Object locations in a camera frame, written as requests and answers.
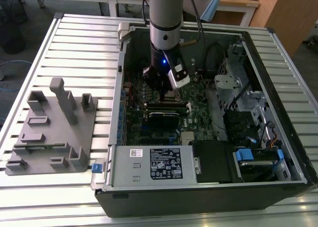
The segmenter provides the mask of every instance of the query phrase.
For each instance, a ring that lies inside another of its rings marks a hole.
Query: metal slotted tabletop
[[[53,76],[61,76],[73,96],[91,93],[98,97],[90,165],[107,157],[112,98],[116,81],[120,22],[141,19],[64,14],[55,18],[34,60],[0,133],[0,226],[315,226],[318,223],[318,192],[288,198],[261,211],[155,218],[107,217],[90,187],[91,171],[83,173],[7,176],[4,172],[13,144],[28,112],[31,90],[49,90]],[[195,27],[194,23],[185,26]],[[318,171],[318,105],[291,59],[273,33],[263,28],[204,24],[205,27],[248,31],[266,66],[296,131]]]

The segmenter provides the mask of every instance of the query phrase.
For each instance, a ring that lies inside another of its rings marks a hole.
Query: wooden cabinet
[[[271,27],[292,56],[318,19],[318,0],[259,0],[250,26]]]

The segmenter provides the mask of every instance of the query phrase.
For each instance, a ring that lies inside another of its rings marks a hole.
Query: desk leg
[[[44,0],[37,0],[40,8],[45,8]]]
[[[109,12],[111,17],[118,17],[118,3],[117,0],[108,0]]]
[[[248,27],[252,18],[253,18],[253,15],[254,15],[254,12],[255,12],[256,8],[254,7],[249,7],[247,8],[246,12],[244,13],[244,16],[242,18],[242,21],[240,22],[240,26],[242,27]]]
[[[125,7],[125,12],[129,12],[128,4],[127,4],[127,3],[124,3],[123,5],[124,5],[124,7]]]
[[[106,2],[99,2],[100,15],[109,16],[109,6]]]

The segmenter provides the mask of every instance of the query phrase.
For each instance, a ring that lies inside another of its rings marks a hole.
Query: open computer chassis
[[[187,27],[180,42],[196,36]],[[206,29],[205,36],[207,68],[202,44],[182,48],[192,82],[160,101],[140,75],[149,28],[119,25],[108,159],[96,161],[92,176],[108,216],[264,209],[317,186],[249,33]]]

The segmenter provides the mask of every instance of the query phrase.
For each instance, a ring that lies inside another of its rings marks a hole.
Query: gray plastic holder
[[[50,89],[57,97],[30,93],[30,110],[6,164],[7,175],[87,170],[97,98],[73,97],[62,78],[52,78]]]

